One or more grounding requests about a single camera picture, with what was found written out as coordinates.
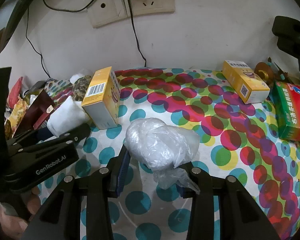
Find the person's left hand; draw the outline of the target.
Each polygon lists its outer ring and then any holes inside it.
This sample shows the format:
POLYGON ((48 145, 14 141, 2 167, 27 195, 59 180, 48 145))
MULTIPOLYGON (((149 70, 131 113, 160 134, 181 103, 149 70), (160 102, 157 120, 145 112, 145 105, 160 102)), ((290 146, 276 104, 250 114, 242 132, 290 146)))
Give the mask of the person's left hand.
POLYGON ((19 195, 14 195, 17 200, 11 203, 0 203, 0 225, 3 233, 11 239, 21 239, 23 233, 29 225, 29 221, 41 207, 39 195, 40 189, 36 186, 31 191, 19 195), (20 211, 30 214, 30 218, 20 217, 20 211))

